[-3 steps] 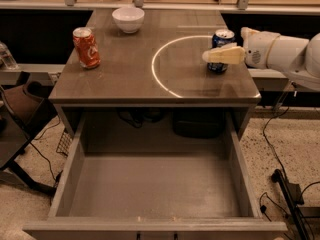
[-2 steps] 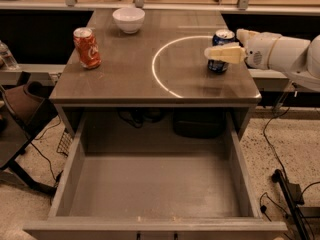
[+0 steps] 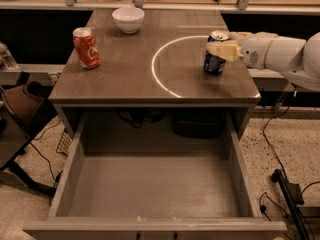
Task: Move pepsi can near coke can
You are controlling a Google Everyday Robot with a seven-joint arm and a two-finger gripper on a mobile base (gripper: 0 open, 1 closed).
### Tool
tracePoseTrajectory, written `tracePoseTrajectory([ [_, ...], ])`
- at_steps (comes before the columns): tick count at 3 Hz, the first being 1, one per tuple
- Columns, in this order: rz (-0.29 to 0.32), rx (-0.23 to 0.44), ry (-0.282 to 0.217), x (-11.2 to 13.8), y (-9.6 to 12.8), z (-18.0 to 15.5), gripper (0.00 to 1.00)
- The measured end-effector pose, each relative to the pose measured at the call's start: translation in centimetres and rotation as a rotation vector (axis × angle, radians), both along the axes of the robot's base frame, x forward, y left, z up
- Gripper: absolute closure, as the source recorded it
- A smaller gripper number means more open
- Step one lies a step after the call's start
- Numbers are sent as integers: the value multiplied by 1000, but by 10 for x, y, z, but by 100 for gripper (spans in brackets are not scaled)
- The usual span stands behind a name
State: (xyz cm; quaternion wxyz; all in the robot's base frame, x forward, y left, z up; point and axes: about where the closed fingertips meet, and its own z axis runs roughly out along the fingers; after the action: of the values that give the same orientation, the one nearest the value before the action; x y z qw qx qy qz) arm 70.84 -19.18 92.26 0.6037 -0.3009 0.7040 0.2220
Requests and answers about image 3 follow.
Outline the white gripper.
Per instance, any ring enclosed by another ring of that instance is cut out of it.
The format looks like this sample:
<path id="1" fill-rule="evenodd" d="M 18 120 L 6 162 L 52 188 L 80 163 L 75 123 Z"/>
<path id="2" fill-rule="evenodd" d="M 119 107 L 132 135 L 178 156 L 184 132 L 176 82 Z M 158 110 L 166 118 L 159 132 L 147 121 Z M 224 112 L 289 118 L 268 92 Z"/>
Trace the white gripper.
<path id="1" fill-rule="evenodd" d="M 241 60 L 248 68 L 264 69 L 265 58 L 269 46 L 277 37 L 277 34 L 258 32 L 230 32 L 230 41 L 208 42 L 207 51 L 226 61 L 234 62 L 239 58 L 240 46 L 237 41 L 243 40 L 241 44 Z"/>

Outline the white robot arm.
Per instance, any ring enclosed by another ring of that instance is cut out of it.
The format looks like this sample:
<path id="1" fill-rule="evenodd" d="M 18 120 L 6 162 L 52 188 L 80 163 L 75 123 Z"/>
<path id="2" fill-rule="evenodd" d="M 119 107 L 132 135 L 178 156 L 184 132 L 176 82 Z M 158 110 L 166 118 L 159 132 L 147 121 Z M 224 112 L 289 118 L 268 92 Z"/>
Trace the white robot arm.
<path id="1" fill-rule="evenodd" d="M 272 70 L 292 84 L 320 90 L 320 36 L 308 40 L 270 32 L 213 31 L 206 53 L 223 62 L 240 60 L 248 68 Z"/>

